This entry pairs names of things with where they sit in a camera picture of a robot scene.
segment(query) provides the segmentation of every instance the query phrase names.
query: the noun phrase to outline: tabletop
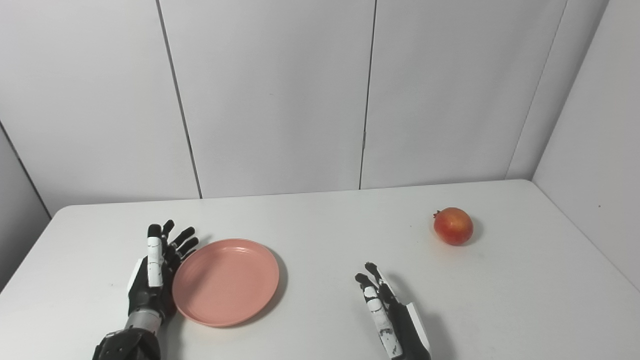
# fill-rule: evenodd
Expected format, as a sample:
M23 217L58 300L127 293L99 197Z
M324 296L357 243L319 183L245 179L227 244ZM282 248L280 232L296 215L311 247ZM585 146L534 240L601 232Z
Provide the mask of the tabletop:
M465 246L432 230L450 206L474 221ZM523 180L64 208L0 293L2 358L90 359L124 326L147 226L169 218L266 245L281 279L244 324L177 314L163 360L384 360L353 278L367 261L416 303L434 360L640 359L640 293Z

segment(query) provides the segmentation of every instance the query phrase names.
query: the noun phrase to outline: robotic hand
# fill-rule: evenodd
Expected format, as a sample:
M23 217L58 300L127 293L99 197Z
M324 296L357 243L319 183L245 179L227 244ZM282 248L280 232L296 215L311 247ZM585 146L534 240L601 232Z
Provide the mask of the robotic hand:
M396 294L374 263L366 263L365 268L374 276L378 286L362 273L356 275L356 281L360 283L389 358L431 360L429 340L413 303L402 305L396 299Z
M129 286L129 319L124 329L107 334L93 360L160 360L156 332L176 312L172 285L176 271L198 244L193 227L168 243L173 220L148 229L148 256L140 259Z

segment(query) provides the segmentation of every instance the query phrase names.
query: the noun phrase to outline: white wall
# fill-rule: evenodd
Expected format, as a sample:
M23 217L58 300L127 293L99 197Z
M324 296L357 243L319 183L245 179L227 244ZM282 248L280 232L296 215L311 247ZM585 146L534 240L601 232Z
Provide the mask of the white wall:
M531 178L603 3L379 0L362 187Z
M205 197L358 188L365 115L364 188L528 177L605 0L159 2L184 124L153 1L0 2L52 213L198 197L185 125Z
M198 197L153 0L3 0L0 49L0 119L52 214Z
M611 0L533 181L640 288L640 2Z
M204 197L358 188L374 0L161 0Z
M48 223L49 216L0 129L0 291Z

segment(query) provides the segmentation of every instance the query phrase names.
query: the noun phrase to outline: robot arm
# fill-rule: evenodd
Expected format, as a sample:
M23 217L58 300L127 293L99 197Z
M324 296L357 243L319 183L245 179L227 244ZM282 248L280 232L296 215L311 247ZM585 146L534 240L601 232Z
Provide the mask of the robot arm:
M93 360L160 360L156 333L176 312L172 285L176 271L198 244L193 227L168 243L172 220L148 229L148 256L139 262L129 287L129 318L124 329L107 334Z

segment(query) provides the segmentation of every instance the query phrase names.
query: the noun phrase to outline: white finger segment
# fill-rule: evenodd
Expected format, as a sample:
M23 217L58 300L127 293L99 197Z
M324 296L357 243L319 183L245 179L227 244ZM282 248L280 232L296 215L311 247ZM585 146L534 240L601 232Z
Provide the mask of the white finger segment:
M367 292L370 293L371 291L375 293L374 288L365 288L364 293L367 294ZM400 346L400 342L396 337L394 326L391 324L391 320L389 320L387 312L382 306L382 301L380 301L380 299L377 297L369 299L367 301L367 307L369 307L369 311L371 312L371 316L373 317L373 322L376 324L376 330L378 330L378 336L380 337L380 341L382 341L382 345L387 351L389 359L396 359L402 356L402 346Z
M160 238L147 238L147 279L150 288L163 285L162 260L162 243Z

